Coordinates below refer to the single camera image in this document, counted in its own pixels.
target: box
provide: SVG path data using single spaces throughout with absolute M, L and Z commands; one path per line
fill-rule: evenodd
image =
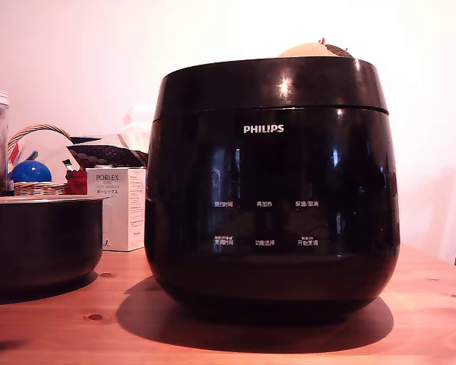
M 144 246 L 145 174 L 143 168 L 86 169 L 88 194 L 103 202 L 103 249 L 132 251 Z

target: wicker basket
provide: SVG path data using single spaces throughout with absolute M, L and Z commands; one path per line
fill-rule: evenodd
M 8 156 L 11 156 L 12 151 L 15 148 L 15 145 L 19 140 L 28 135 L 29 133 L 36 131 L 53 131 L 58 132 L 64 135 L 69 141 L 71 136 L 64 129 L 55 127 L 54 125 L 49 124 L 37 124 L 27 127 L 20 130 L 15 134 L 10 141 L 8 141 Z M 54 182 L 15 182 L 14 183 L 14 192 L 15 195 L 25 196 L 25 195 L 62 195 L 64 194 L 66 184 L 58 184 Z

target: blue object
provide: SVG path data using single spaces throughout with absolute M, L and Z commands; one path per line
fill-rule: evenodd
M 43 183 L 52 181 L 52 175 L 47 166 L 39 161 L 20 162 L 11 174 L 14 183 Z

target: round object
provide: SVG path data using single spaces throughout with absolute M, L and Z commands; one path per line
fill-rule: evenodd
M 44 183 L 52 181 L 52 175 L 46 165 L 39 161 L 20 162 L 11 174 L 14 183 Z
M 102 246 L 103 198 L 0 197 L 0 293 L 90 274 Z
M 325 57 L 353 57 L 340 47 L 327 43 L 304 43 L 282 52 L 279 57 L 325 56 Z
M 150 139 L 145 250 L 191 310 L 317 322 L 372 302 L 400 234 L 375 67 L 344 57 L 175 71 Z

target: cooking pot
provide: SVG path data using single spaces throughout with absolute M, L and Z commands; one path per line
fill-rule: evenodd
M 181 304 L 226 319 L 339 318 L 379 296 L 399 245 L 388 110 L 373 65 L 253 59 L 163 79 L 145 249 Z
M 90 274 L 102 252 L 103 198 L 0 197 L 0 293 Z

